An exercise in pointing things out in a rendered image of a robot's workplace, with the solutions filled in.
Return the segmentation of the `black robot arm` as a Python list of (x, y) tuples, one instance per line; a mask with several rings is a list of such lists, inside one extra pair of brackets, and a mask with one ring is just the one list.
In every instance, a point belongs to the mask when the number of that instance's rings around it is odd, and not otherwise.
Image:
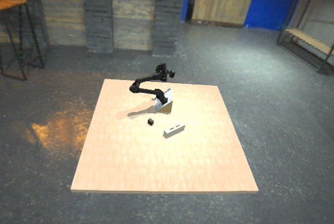
[(160, 80), (160, 81), (167, 81), (167, 71), (166, 70), (166, 63), (160, 63), (159, 64), (159, 70), (156, 73), (153, 73), (150, 76), (142, 77), (142, 78), (137, 78), (135, 82), (132, 83), (132, 85), (129, 87), (129, 90), (132, 93), (148, 93), (148, 94), (153, 94), (156, 95), (156, 98), (159, 99), (163, 104), (166, 104), (168, 102), (168, 98), (164, 96), (164, 92), (160, 89), (155, 90), (149, 90), (149, 89), (144, 89), (144, 88), (139, 88), (141, 83), (144, 83), (146, 81), (151, 81), (151, 80)]

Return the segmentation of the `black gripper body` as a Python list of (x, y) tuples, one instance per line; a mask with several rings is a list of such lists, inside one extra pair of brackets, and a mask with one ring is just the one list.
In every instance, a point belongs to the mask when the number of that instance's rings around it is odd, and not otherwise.
[[(156, 70), (155, 70), (155, 71), (158, 71), (158, 70), (159, 70), (159, 66), (156, 67)], [(175, 72), (174, 72), (174, 71), (171, 71), (171, 72), (170, 72), (170, 71), (168, 71), (167, 69), (166, 69), (165, 71), (167, 71), (167, 73), (170, 74), (170, 77), (171, 77), (171, 78), (174, 77), (174, 75), (175, 75)]]

